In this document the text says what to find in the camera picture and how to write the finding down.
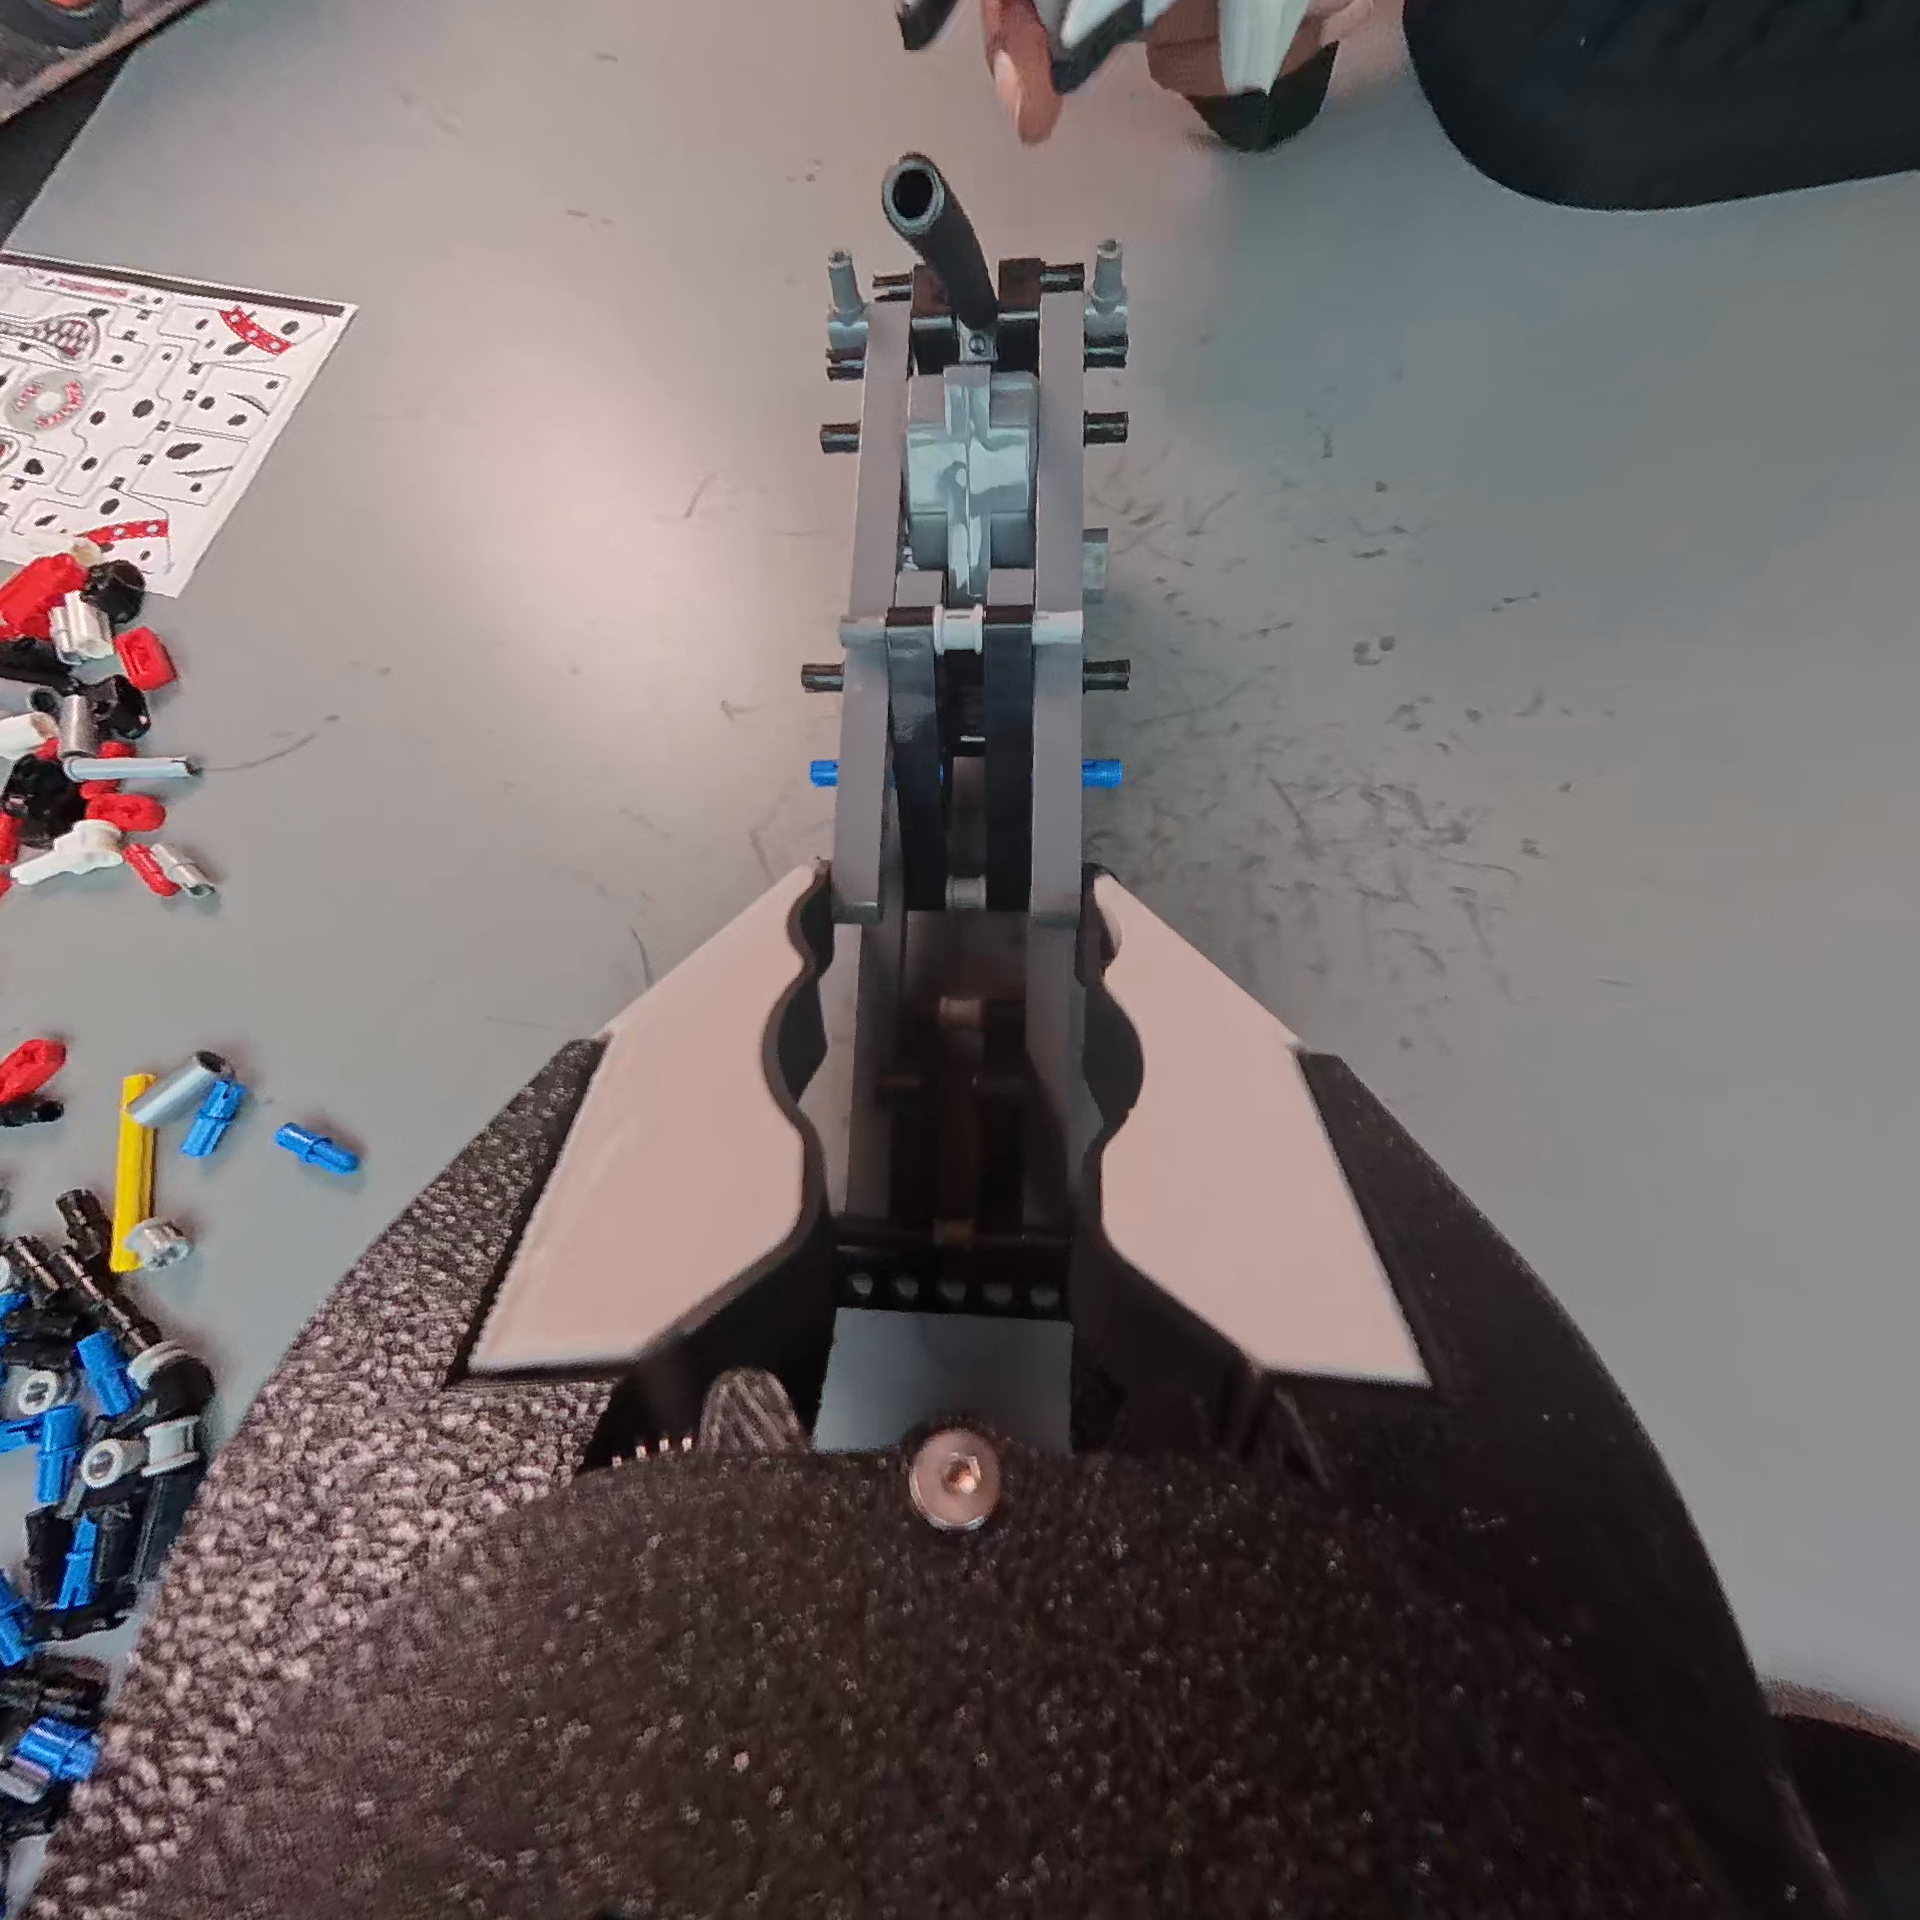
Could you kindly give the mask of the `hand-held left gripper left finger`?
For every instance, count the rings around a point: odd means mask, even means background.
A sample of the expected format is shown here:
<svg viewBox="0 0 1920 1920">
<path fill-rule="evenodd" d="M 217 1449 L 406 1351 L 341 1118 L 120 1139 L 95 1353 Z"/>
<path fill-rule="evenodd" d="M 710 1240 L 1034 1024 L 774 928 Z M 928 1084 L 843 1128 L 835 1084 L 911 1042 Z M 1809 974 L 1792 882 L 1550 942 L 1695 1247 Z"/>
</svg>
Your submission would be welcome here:
<svg viewBox="0 0 1920 1920">
<path fill-rule="evenodd" d="M 600 1034 L 560 1152 L 478 1312 L 478 1382 L 614 1378 L 642 1430 L 773 1375 L 803 1425 L 832 1351 L 825 1151 L 799 1108 L 825 1060 L 822 862 L 781 876 Z"/>
</svg>

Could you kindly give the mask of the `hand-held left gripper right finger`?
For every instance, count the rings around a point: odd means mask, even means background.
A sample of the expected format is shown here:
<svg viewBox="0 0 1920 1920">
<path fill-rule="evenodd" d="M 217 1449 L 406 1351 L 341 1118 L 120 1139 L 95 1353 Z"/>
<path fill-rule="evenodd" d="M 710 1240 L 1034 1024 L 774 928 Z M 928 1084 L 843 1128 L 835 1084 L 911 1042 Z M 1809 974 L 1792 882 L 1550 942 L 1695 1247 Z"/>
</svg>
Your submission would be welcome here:
<svg viewBox="0 0 1920 1920">
<path fill-rule="evenodd" d="M 1298 1035 L 1109 872 L 1086 872 L 1080 938 L 1069 1310 L 1120 1425 L 1243 1452 L 1288 1385 L 1426 1395 Z"/>
</svg>

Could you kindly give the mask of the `grey black toy chassis model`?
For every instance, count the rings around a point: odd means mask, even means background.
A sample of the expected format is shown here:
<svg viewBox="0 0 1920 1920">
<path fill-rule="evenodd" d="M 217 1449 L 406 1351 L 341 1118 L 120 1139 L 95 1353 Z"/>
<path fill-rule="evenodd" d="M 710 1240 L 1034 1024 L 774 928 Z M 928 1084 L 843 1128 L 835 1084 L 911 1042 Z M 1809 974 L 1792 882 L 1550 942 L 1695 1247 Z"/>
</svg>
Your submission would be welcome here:
<svg viewBox="0 0 1920 1920">
<path fill-rule="evenodd" d="M 858 387 L 825 423 L 855 458 L 835 700 L 833 921 L 855 932 L 853 1094 L 835 1274 L 848 1306 L 1063 1321 L 1087 702 L 1133 667 L 1087 649 L 1111 538 L 1087 452 L 1129 436 L 1087 404 L 1121 370 L 1120 246 L 989 262 L 935 159 L 906 151 L 880 211 L 911 252 L 861 284 L 826 264 L 825 367 Z"/>
</svg>

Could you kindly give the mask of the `pile of blue black pins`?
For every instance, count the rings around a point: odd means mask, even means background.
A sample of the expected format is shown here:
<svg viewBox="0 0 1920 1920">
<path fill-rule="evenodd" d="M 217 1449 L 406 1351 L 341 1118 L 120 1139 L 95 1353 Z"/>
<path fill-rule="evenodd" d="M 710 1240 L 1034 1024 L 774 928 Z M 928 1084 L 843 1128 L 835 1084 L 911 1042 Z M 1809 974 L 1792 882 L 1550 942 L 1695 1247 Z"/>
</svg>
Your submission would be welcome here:
<svg viewBox="0 0 1920 1920">
<path fill-rule="evenodd" d="M 31 1458 L 21 1558 L 3 1567 L 3 1875 L 63 1817 L 102 1755 L 111 1680 L 59 1656 L 157 1592 L 208 1472 L 211 1377 L 126 1291 L 189 1255 L 152 1211 L 157 1134 L 209 1160 L 248 1094 L 219 1054 L 123 1081 L 111 1195 L 63 1188 L 59 1240 L 3 1238 L 3 1456 Z"/>
</svg>

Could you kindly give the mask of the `pile of red white pieces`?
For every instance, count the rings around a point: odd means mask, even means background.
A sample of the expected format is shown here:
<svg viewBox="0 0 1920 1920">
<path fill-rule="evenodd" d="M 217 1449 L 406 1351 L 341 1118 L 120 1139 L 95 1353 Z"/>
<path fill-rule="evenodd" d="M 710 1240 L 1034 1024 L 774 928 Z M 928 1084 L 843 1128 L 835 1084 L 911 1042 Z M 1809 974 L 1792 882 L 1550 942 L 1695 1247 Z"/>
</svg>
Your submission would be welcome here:
<svg viewBox="0 0 1920 1920">
<path fill-rule="evenodd" d="M 145 578 L 106 535 L 26 560 L 1 588 L 3 892 L 130 874 L 155 898 L 211 902 L 217 880 L 171 847 L 168 798 L 200 767 L 157 753 L 152 700 L 175 660 L 143 617 Z"/>
</svg>

